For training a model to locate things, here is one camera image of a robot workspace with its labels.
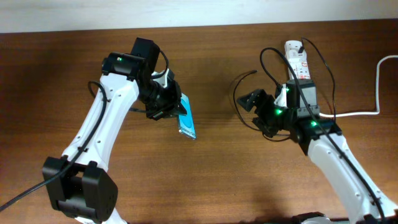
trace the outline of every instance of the power strip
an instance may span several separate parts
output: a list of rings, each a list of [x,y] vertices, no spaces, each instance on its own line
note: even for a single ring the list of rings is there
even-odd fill
[[[285,56],[292,66],[298,79],[311,79],[310,71],[308,70],[307,53],[305,50],[299,53],[302,47],[301,41],[289,40],[285,43]],[[294,79],[293,74],[289,71],[289,77]]]

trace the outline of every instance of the green indicator light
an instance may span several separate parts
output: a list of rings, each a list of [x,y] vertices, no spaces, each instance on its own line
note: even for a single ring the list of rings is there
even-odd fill
[[[276,109],[276,110],[275,110],[275,114],[276,114],[276,115],[280,115],[282,112],[283,112],[283,111],[280,110],[280,109]]]

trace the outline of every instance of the white power cord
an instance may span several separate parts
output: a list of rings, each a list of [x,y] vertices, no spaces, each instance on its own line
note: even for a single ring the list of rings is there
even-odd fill
[[[379,105],[379,73],[380,73],[380,64],[383,63],[383,61],[389,59],[389,58],[398,58],[398,55],[390,55],[386,56],[383,59],[377,63],[376,67],[376,111],[360,111],[360,112],[352,112],[352,113],[342,113],[342,114],[336,114],[337,118],[344,117],[344,116],[356,116],[356,115],[377,115],[380,113],[380,105]],[[334,118],[333,114],[319,114],[321,117],[324,118]]]

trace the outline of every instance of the white wall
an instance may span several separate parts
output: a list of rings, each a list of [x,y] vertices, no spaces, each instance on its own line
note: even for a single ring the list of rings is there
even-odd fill
[[[1,0],[0,32],[398,17],[398,0]]]

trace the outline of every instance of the brown table surface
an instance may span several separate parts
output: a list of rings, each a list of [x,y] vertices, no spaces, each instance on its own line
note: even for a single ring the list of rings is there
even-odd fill
[[[265,140],[242,125],[230,102],[231,82],[252,69],[259,72],[237,95],[256,88],[274,92],[259,53],[264,47],[283,51],[286,40],[301,36],[317,44],[335,74],[337,112],[374,110],[376,64],[398,53],[398,20],[1,34],[0,202],[42,181],[44,160],[60,157],[82,125],[93,102],[86,83],[99,80],[102,59],[113,51],[130,52],[135,38],[144,37],[167,54],[190,98],[198,139],[179,134],[175,119],[126,116],[109,162],[119,187],[116,208],[125,220],[237,223],[316,211],[346,217],[326,178],[297,144]],[[308,46],[307,52],[319,104],[330,113],[331,78],[316,51]],[[278,56],[264,58],[285,82]],[[397,60],[381,66],[380,115],[338,119],[357,160],[396,202],[397,70]],[[45,188],[0,213],[0,220],[75,223],[52,210]]]

